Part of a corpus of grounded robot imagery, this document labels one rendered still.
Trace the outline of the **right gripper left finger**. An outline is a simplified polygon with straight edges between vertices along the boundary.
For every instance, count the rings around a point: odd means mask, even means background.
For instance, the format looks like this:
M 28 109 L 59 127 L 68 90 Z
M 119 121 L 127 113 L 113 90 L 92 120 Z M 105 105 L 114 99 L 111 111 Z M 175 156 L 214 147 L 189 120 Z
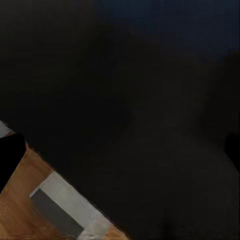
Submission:
M 26 152 L 22 133 L 0 138 L 0 193 Z

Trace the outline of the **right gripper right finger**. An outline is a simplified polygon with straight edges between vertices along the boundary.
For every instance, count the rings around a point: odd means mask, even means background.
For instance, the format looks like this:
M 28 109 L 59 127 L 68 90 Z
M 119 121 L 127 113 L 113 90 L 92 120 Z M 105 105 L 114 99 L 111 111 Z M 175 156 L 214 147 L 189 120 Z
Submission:
M 240 173 L 240 135 L 229 133 L 227 135 L 224 151 Z

